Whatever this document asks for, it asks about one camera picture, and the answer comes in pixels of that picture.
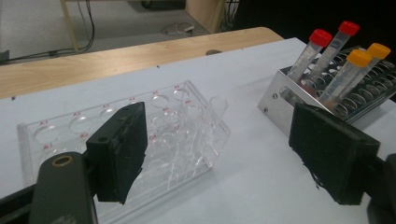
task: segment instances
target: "black cable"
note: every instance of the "black cable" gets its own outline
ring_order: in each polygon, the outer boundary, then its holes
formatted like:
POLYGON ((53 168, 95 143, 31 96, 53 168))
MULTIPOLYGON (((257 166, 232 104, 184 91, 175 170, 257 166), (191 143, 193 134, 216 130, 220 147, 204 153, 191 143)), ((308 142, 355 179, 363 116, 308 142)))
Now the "black cable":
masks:
POLYGON ((91 39, 88 42, 88 44, 86 46, 84 46, 83 48, 81 48, 78 52, 75 52, 73 49, 55 49, 55 50, 45 51, 45 52, 41 52, 41 53, 21 56, 18 58, 7 59, 4 61, 0 61, 0 63, 8 63, 8 62, 14 62, 14 61, 20 61, 20 60, 29 60, 29 59, 47 58, 47 57, 53 58, 53 57, 58 57, 61 55, 73 55, 73 54, 85 52, 88 49, 90 49, 93 44, 94 37, 95 37, 95 26, 93 24, 93 19, 92 19, 91 2, 90 2, 90 0, 85 0, 85 2, 87 5, 87 10, 88 10, 88 14, 90 16, 90 20, 91 20, 92 34, 91 34, 91 39))

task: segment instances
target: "wooden leg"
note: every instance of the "wooden leg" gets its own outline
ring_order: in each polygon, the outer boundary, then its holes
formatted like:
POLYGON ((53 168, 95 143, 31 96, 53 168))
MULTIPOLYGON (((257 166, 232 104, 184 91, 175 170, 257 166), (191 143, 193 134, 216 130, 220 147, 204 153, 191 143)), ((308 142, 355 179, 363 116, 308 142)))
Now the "wooden leg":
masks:
POLYGON ((75 52, 77 52, 79 46, 76 40, 76 35, 74 33, 72 22, 70 20, 69 11, 67 10, 66 0, 61 0, 61 6, 62 6, 62 10, 64 11, 64 19, 66 20, 67 28, 69 29, 70 40, 72 42, 73 49, 75 52))

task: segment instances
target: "floor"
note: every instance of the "floor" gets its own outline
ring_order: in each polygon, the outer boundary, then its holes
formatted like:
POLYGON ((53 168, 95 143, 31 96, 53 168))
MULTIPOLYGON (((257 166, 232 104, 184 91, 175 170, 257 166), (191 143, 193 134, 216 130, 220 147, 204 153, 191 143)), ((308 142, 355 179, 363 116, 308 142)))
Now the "floor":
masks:
MULTIPOLYGON (((192 36, 207 35, 208 32, 184 10, 184 4, 183 1, 153 2, 152 7, 146 9, 139 1, 92 1, 95 39, 87 52, 187 38, 191 34, 181 34, 177 27, 183 30, 192 23, 195 26, 192 36)), ((78 44, 84 47, 92 34, 86 2, 68 2, 67 7, 78 44)), ((0 0, 0 52, 9 49, 10 58, 16 58, 70 48, 59 1, 0 0)))

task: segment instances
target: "test tube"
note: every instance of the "test tube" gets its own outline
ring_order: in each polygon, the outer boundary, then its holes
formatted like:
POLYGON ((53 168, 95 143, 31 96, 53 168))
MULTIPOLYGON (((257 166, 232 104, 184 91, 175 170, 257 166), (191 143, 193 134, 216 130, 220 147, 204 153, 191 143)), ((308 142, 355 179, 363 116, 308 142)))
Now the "test tube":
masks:
POLYGON ((314 61, 318 53, 332 40, 332 36, 324 30, 317 29, 309 36, 309 42, 297 59, 294 66, 289 70, 288 77, 298 82, 305 69, 314 61))
POLYGON ((332 103, 335 103, 335 99, 355 76, 366 69, 367 64, 369 64, 372 59, 373 57, 364 50, 352 50, 346 57, 344 66, 320 95, 318 100, 329 109, 332 109, 332 103))
POLYGON ((370 48, 367 49, 367 52, 372 55, 373 59, 369 62, 367 67, 363 69, 361 73, 359 73, 357 76, 355 76, 350 83, 347 85, 347 88, 345 88, 341 93, 340 93, 340 98, 344 98, 353 88, 355 88, 359 82, 366 76, 372 68, 379 63, 379 61, 384 60, 389 54, 390 54, 390 49, 387 48, 386 46, 383 46, 378 43, 374 43, 370 46, 370 48))
POLYGON ((345 45, 348 39, 355 35, 359 31, 360 27, 351 21, 343 21, 338 27, 338 33, 330 42, 329 47, 327 47, 314 68, 311 71, 311 77, 319 76, 330 64, 335 55, 340 52, 341 48, 345 45))

